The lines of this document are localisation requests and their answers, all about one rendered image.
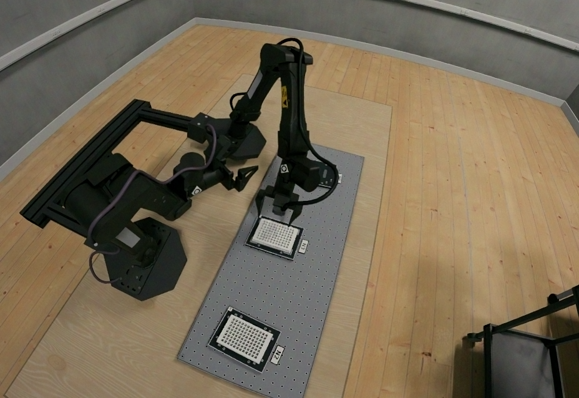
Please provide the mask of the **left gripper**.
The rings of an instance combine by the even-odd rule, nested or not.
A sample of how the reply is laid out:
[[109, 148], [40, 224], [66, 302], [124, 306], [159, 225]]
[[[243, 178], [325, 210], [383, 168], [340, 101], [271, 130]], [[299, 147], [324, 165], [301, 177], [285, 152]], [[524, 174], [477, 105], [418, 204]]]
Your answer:
[[[265, 196], [274, 198], [273, 205], [280, 207], [283, 207], [285, 203], [298, 201], [299, 194], [293, 193], [294, 186], [295, 183], [292, 180], [285, 182], [284, 178], [278, 175], [276, 178], [275, 186], [268, 185], [265, 190], [260, 189], [257, 193], [257, 196], [255, 197], [255, 202], [258, 209], [258, 218], [260, 217], [263, 208]], [[288, 208], [294, 210], [288, 224], [289, 228], [292, 222], [301, 214], [303, 205], [289, 206]]]

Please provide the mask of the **white well plate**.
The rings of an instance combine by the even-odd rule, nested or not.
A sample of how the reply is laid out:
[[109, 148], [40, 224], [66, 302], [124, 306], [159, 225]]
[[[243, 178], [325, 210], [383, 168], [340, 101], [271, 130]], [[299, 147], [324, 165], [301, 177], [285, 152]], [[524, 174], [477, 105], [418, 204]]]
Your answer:
[[286, 225], [263, 218], [257, 227], [252, 241], [290, 253], [297, 233], [298, 229], [296, 228], [288, 228]]
[[273, 334], [231, 315], [217, 342], [260, 363]]

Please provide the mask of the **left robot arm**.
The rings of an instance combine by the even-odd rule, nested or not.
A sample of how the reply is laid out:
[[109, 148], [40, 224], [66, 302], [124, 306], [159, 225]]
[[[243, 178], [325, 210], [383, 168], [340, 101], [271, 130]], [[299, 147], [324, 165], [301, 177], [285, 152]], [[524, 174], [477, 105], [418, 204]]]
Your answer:
[[309, 147], [299, 126], [302, 93], [303, 129], [310, 142], [304, 114], [304, 78], [306, 66], [313, 64], [313, 56], [303, 51], [302, 69], [301, 64], [294, 64], [298, 63], [298, 59], [299, 49], [295, 46], [263, 44], [258, 72], [246, 94], [229, 114], [231, 125], [224, 136], [231, 140], [230, 146], [240, 147], [254, 126], [250, 122], [258, 120], [264, 99], [280, 77], [281, 121], [277, 156], [282, 161], [278, 175], [285, 182], [292, 180], [305, 191], [311, 192], [318, 187], [321, 177], [319, 166], [307, 157]]

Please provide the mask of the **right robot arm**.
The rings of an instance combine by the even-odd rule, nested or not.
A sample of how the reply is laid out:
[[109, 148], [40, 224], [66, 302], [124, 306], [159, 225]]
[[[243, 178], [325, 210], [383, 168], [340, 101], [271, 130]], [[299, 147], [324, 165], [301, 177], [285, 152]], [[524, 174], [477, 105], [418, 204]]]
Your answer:
[[[62, 206], [88, 234], [100, 245], [111, 241], [126, 252], [128, 262], [117, 280], [118, 286], [131, 293], [140, 294], [171, 234], [168, 228], [153, 221], [143, 230], [131, 219], [141, 206], [168, 221], [180, 218], [192, 207], [190, 198], [206, 190], [204, 169], [195, 168], [204, 165], [205, 159], [199, 153], [188, 152], [173, 169], [173, 175], [178, 172], [180, 174], [171, 182], [159, 185], [138, 174], [132, 183], [121, 191], [137, 169], [122, 154], [115, 153], [64, 190], [61, 196]], [[115, 194], [111, 198], [102, 187], [118, 169], [120, 171], [109, 184], [110, 190]], [[164, 230], [166, 232], [163, 232]]]

